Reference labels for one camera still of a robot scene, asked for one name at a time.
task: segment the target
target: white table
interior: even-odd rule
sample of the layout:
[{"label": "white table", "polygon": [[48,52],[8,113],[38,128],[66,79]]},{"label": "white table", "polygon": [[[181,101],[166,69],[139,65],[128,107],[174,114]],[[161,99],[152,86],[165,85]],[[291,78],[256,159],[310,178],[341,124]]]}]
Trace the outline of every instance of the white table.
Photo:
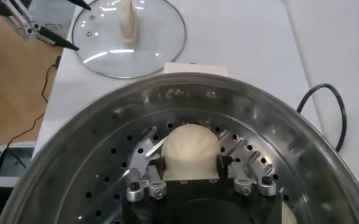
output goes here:
[{"label": "white table", "polygon": [[[335,85],[344,97],[349,115],[346,143],[341,154],[359,180],[359,102],[354,101],[359,96],[359,77],[356,77],[359,68],[355,66],[359,61],[350,54],[353,52],[359,56],[359,46],[354,46],[356,42],[343,35],[338,36],[349,33],[343,30],[346,21],[342,25],[337,25],[334,20],[325,23],[330,20],[329,16],[341,20],[349,18],[343,17],[344,11],[334,8],[340,1],[328,2],[329,5],[320,0],[289,1],[288,11],[296,28],[294,34],[299,50],[286,8],[278,0],[171,0],[181,12],[188,29],[188,42],[176,62],[227,66],[229,76],[259,87],[293,108],[309,89],[307,79],[311,86],[322,82]],[[343,1],[359,5],[359,2]],[[354,15],[354,19],[359,21],[359,14]],[[357,29],[353,24],[347,28],[352,32]],[[323,40],[325,33],[330,39]],[[341,44],[349,48],[341,49]],[[335,57],[343,60],[331,60]],[[64,50],[35,153],[76,112],[97,97],[129,82],[132,81],[98,75],[87,69],[75,52]],[[325,136],[335,143],[340,132],[336,101],[331,94],[321,93],[319,97],[317,93],[316,104]],[[320,129],[317,112],[313,101],[309,100],[303,115]]]},{"label": "white table", "polygon": [[[287,0],[310,86],[330,83],[343,97],[347,136],[340,151],[359,182],[359,0]],[[336,145],[341,116],[327,90],[315,94],[323,134]]]}]

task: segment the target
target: perforated steamer tray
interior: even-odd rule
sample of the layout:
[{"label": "perforated steamer tray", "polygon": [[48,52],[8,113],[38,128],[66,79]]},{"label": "perforated steamer tray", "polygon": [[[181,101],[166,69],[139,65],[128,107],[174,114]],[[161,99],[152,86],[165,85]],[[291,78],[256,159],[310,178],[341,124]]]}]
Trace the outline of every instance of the perforated steamer tray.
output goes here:
[{"label": "perforated steamer tray", "polygon": [[124,176],[198,123],[221,153],[269,175],[298,223],[359,223],[359,185],[330,144],[269,94],[227,77],[158,75],[101,97],[41,149],[0,223],[121,223]]}]

